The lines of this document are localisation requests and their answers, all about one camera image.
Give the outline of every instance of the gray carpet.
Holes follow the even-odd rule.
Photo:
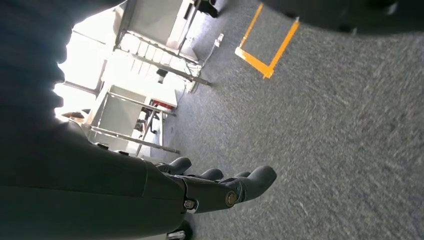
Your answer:
[[[234,54],[257,7],[218,0],[224,11],[193,42],[205,58],[225,34],[202,71],[213,86],[182,97],[165,143],[191,158],[193,172],[270,165],[278,178],[256,200],[195,215],[195,239],[424,239],[424,35],[301,25],[262,79]]]

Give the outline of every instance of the black fabric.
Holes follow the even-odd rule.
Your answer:
[[[73,26],[122,0],[0,1],[0,120],[11,132],[55,124],[63,105],[53,89],[65,80],[58,67],[67,58]]]
[[[202,13],[210,15],[212,18],[218,17],[218,10],[208,1],[201,1],[198,10]]]

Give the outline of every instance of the metal frame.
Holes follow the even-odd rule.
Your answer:
[[[152,148],[155,148],[155,149],[161,149],[161,150],[168,151],[168,152],[171,152],[171,153],[176,153],[176,154],[180,153],[180,151],[177,150],[177,149],[164,146],[164,131],[163,131],[163,129],[164,129],[164,115],[166,114],[166,115],[171,115],[171,116],[176,117],[177,115],[175,113],[173,113],[171,111],[167,111],[167,110],[162,110],[162,109],[159,109],[157,107],[145,104],[143,102],[139,102],[139,101],[136,101],[134,99],[131,99],[131,98],[110,92],[110,89],[111,88],[109,87],[108,89],[103,90],[104,92],[103,92],[103,94],[101,94],[102,96],[104,95],[103,100],[101,101],[102,106],[100,106],[100,108],[98,110],[92,109],[92,111],[89,114],[88,121],[85,123],[85,127],[87,127],[91,132],[94,132],[95,134],[104,134],[104,135],[107,135],[107,136],[110,136],[110,137],[113,137],[113,138],[122,139],[122,140],[126,140],[126,141],[130,141],[130,142],[134,142],[134,143],[139,144],[137,151],[135,152],[136,156],[138,156],[140,154],[140,150],[142,148],[142,145],[152,147]],[[106,103],[108,101],[109,96],[112,97],[112,98],[122,100],[122,101],[127,101],[127,102],[130,102],[130,103],[133,103],[133,104],[137,104],[137,105],[143,106],[143,108],[147,108],[147,109],[152,110],[152,114],[151,114],[150,118],[148,119],[148,123],[144,127],[143,135],[140,137],[141,139],[133,138],[133,137],[130,137],[130,136],[125,135],[125,134],[121,134],[121,133],[118,133],[118,132],[110,131],[110,130],[99,127],[100,122],[102,121],[103,112],[105,111]],[[92,120],[94,119],[95,115],[97,115],[99,113],[100,113],[100,118],[98,120],[98,123],[95,126],[93,126]],[[148,129],[150,128],[150,126],[153,123],[153,118],[154,118],[155,113],[159,114],[159,145],[145,141]]]

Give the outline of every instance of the yellow floor marking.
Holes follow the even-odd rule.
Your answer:
[[[255,25],[256,20],[259,17],[259,14],[262,11],[262,8],[264,7],[263,4],[259,5],[258,9],[256,10],[256,13],[250,22],[249,27],[247,28],[246,34],[244,35],[243,39],[241,40],[240,45],[235,49],[235,54],[245,60],[248,64],[250,64],[252,67],[257,69],[259,72],[263,74],[263,78],[271,78],[271,76],[274,73],[274,68],[277,65],[278,61],[280,60],[280,57],[283,55],[284,50],[289,45],[290,40],[295,35],[296,30],[299,27],[299,19],[296,19],[294,21],[293,25],[291,25],[290,30],[287,33],[287,36],[285,36],[284,41],[281,43],[281,46],[279,47],[277,53],[275,54],[274,58],[272,59],[271,63],[269,65],[266,65],[265,63],[261,62],[259,59],[251,55],[250,53],[244,51],[242,49],[242,46],[245,44],[246,40],[248,39],[249,34],[252,31],[253,26]]]
[[[252,21],[250,22],[249,27],[247,28],[246,34],[244,35],[243,39],[241,40],[240,45],[238,46],[239,48],[243,47],[243,44],[245,44],[246,40],[248,39],[248,36],[249,36],[249,34],[251,33],[251,30],[252,30],[252,28],[253,28],[253,25],[255,25],[256,20],[258,19],[259,14],[261,13],[261,11],[262,11],[262,8],[263,8],[263,7],[264,7],[264,4],[263,4],[263,3],[261,3],[261,4],[259,5],[259,7],[257,8],[256,13],[255,13],[255,14],[254,14],[254,16],[253,16],[253,19],[252,19]]]

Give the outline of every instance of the robotic hand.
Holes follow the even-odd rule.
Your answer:
[[[277,177],[276,172],[269,166],[258,167],[252,173],[241,172],[222,181],[219,180],[224,174],[216,168],[211,168],[201,175],[182,176],[191,165],[186,157],[180,157],[171,164],[156,165],[161,172],[170,174],[170,178],[183,181],[184,207],[188,213],[229,209],[235,204],[255,199],[262,195]]]

